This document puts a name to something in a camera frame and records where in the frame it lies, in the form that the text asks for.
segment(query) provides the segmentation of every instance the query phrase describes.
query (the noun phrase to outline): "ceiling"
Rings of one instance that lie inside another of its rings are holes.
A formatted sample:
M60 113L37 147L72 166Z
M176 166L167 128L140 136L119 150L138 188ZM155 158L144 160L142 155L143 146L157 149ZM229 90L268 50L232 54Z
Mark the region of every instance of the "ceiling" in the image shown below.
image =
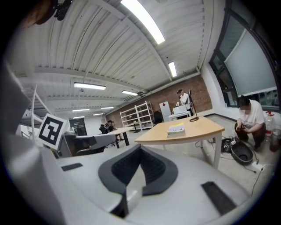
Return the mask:
M137 100L123 90L148 93L195 73L207 51L213 1L139 2L165 42L158 45L120 0L73 0L63 21L51 18L22 31L14 45L17 49L7 57L15 75L24 88L37 84L39 95L57 115L67 113L72 118L107 113L100 108ZM175 78L170 62L176 66ZM75 82L105 85L106 89L81 91L74 88ZM87 108L91 110L72 113Z

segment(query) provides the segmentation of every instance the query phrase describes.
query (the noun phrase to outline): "ceiling light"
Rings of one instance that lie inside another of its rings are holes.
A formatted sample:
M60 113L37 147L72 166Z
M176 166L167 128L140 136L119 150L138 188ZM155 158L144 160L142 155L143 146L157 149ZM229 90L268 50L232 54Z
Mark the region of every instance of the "ceiling light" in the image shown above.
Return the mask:
M90 89L99 89L104 90L106 86L97 85L97 84L90 84L90 83L74 83L74 87L80 87L80 88L90 88Z
M75 110L72 110L73 112L79 112L79 111L88 111L90 109L75 109Z
M133 93L133 92L130 92L130 91L122 91L122 93L137 96L137 93Z
M150 34L154 37L157 44L165 41L161 31L158 26L151 18L149 13L137 0L122 0L121 4L126 6L134 15L143 23L143 25L148 29Z
M177 76L176 67L175 67L174 62L169 63L169 67L170 67L172 76L173 76L173 77Z
M79 118L84 118L85 116L77 116L77 117L73 117L73 119L79 119Z

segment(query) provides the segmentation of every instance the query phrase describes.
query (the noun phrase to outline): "white t-shirt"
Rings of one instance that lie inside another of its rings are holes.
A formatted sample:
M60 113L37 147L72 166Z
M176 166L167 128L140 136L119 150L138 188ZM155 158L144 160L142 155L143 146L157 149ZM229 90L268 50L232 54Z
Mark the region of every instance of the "white t-shirt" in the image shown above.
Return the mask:
M180 96L180 101L185 104L186 100L188 99L188 94L184 93ZM186 104L186 108L190 109L190 104Z
M259 102L255 100L250 100L251 112L248 115L242 114L240 112L240 119L242 124L248 129L252 128L256 124L263 124L265 118L263 116L263 109Z

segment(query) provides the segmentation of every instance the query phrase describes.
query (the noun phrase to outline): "black hair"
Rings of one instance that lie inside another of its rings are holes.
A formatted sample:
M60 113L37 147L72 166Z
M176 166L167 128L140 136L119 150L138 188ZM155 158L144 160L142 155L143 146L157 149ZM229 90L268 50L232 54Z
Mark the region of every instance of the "black hair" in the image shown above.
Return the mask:
M248 106L250 104L250 99L248 99L246 96L241 95L239 98L239 107L241 106Z

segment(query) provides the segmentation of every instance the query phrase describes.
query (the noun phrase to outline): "person's hand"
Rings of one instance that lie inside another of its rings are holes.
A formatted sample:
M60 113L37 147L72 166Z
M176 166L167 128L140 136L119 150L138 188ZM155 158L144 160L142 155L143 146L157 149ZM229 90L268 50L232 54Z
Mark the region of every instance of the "person's hand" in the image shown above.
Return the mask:
M241 124L237 125L237 127L236 127L236 131L240 131L240 130L241 130Z
M247 134L250 133L250 130L248 128L246 128L246 127L243 127L243 131L246 132Z

